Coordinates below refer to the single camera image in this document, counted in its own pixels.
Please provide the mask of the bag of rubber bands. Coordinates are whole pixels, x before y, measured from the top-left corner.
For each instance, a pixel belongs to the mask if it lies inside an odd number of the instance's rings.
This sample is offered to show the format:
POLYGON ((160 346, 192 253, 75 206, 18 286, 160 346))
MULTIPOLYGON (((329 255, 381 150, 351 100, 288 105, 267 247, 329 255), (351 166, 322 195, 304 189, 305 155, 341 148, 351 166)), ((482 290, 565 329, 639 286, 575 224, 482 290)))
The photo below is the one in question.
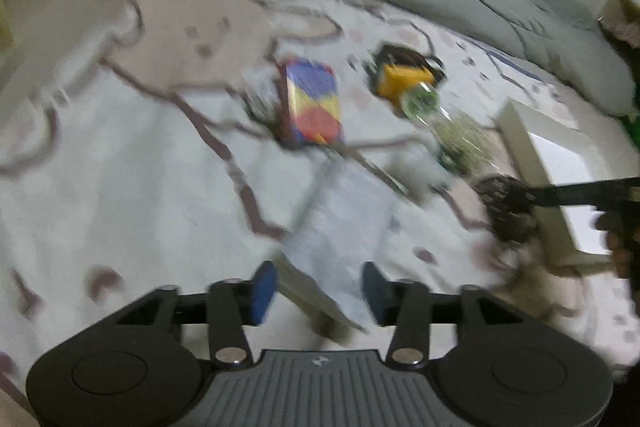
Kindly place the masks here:
POLYGON ((435 119, 432 132, 439 144, 439 162, 457 176, 477 176, 494 158, 495 147, 485 129, 465 113, 435 119))

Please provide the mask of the yellow headlamp with strap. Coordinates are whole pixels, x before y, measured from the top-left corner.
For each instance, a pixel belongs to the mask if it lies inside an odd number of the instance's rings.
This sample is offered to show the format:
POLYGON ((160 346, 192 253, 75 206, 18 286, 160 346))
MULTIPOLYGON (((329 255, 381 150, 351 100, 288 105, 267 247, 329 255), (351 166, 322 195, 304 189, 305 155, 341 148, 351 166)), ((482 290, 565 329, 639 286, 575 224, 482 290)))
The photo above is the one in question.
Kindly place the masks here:
POLYGON ((383 42, 372 55, 368 74, 373 93, 405 118, 426 124, 439 111, 438 87, 446 72, 437 56, 383 42))

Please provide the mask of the white shallow cardboard tray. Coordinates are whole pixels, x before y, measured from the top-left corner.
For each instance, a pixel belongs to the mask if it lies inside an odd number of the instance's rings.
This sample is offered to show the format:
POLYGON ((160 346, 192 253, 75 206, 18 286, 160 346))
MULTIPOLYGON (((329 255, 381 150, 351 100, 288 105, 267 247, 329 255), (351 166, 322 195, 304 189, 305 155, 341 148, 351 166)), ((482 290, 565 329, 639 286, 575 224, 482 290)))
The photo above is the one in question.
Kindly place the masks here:
MULTIPOLYGON (((518 173, 530 185, 586 183, 612 176, 589 138, 537 109, 511 100, 496 123, 518 173)), ((596 208, 537 208, 534 216, 548 265, 562 269, 608 264, 604 234, 592 227, 600 216, 596 208)))

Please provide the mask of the colourful playing card box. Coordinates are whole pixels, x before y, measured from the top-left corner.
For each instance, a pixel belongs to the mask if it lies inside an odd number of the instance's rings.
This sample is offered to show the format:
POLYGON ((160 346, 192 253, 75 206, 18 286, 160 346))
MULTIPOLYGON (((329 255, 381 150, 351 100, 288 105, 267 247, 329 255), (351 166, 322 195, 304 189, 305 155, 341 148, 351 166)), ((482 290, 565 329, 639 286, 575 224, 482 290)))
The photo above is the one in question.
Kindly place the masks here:
POLYGON ((292 147, 342 143, 337 80, 326 64, 296 57, 279 65, 282 140, 292 147))

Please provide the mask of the grey tissue pack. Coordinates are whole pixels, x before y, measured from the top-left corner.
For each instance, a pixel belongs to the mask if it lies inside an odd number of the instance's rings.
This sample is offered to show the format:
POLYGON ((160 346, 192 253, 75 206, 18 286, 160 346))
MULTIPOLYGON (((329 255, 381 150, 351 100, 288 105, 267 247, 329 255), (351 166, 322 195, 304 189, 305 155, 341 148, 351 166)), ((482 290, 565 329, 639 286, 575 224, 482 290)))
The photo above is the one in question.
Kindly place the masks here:
POLYGON ((360 331, 371 327, 362 269, 382 251, 396 202, 392 188, 359 162, 330 160, 283 239, 277 257, 281 288, 338 323, 360 331))

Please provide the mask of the cartoon bear blanket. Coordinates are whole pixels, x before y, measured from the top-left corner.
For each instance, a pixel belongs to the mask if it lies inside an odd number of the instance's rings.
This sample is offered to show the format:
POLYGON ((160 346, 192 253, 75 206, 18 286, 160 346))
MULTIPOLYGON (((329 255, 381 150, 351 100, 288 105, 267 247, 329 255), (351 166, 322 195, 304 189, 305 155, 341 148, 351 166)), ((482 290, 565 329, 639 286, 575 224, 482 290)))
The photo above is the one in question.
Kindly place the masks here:
POLYGON ((615 363, 638 322, 604 267, 502 243, 472 184, 518 173, 511 100, 579 130, 529 63, 376 0, 122 0, 1 102, 1 421, 6 426, 634 426, 615 363), (376 96, 383 42, 444 63, 426 124, 376 96), (245 95, 292 58, 329 65, 344 139, 292 147, 245 95), (495 155, 438 160, 432 122, 465 113, 495 155), (281 288, 283 239, 332 159, 396 193, 374 262, 395 326, 365 331, 281 288), (262 262, 278 291, 250 326, 262 262))

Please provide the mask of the white string ball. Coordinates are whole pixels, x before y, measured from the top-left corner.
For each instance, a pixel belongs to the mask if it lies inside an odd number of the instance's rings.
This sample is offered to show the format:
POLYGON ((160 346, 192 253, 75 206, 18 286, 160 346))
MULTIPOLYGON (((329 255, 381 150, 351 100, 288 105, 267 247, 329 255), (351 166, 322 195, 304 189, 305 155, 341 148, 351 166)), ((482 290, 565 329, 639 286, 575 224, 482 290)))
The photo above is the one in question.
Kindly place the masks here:
POLYGON ((245 95, 246 113, 250 118, 277 132, 281 124, 282 100, 278 84, 274 80, 256 84, 245 95))

